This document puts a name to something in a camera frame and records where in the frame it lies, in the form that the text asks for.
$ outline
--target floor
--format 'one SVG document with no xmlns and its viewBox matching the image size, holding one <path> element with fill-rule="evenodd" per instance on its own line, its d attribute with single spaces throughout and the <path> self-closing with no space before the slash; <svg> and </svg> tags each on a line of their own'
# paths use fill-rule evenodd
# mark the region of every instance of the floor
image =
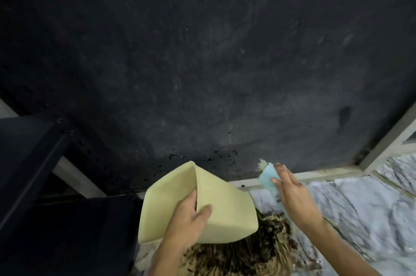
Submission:
<svg viewBox="0 0 416 276">
<path fill-rule="evenodd" d="M 313 182 L 307 188 L 341 237 L 381 274 L 415 275 L 416 156 L 391 158 L 371 176 Z M 259 210 L 280 209 L 267 190 L 250 194 Z M 295 275 L 336 275 L 302 232 L 297 239 L 304 267 Z"/>
</svg>

